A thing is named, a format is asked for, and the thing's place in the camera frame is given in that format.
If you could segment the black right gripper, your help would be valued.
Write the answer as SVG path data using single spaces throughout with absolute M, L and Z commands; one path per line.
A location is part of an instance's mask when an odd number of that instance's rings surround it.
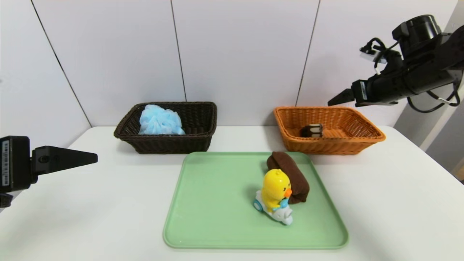
M 415 67 L 386 66 L 368 80 L 357 80 L 351 88 L 327 102 L 328 106 L 335 106 L 355 101 L 356 107 L 369 105 L 391 106 L 398 104 L 399 100 L 414 96 L 415 87 L 411 82 L 410 73 Z

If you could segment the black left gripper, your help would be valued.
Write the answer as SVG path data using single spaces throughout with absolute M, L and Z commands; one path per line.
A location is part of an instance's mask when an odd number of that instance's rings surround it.
M 33 150 L 30 158 L 30 140 L 27 136 L 6 136 L 0 139 L 0 193 L 25 190 L 30 187 L 30 161 L 32 184 L 39 175 L 50 174 L 98 162 L 91 152 L 42 146 Z

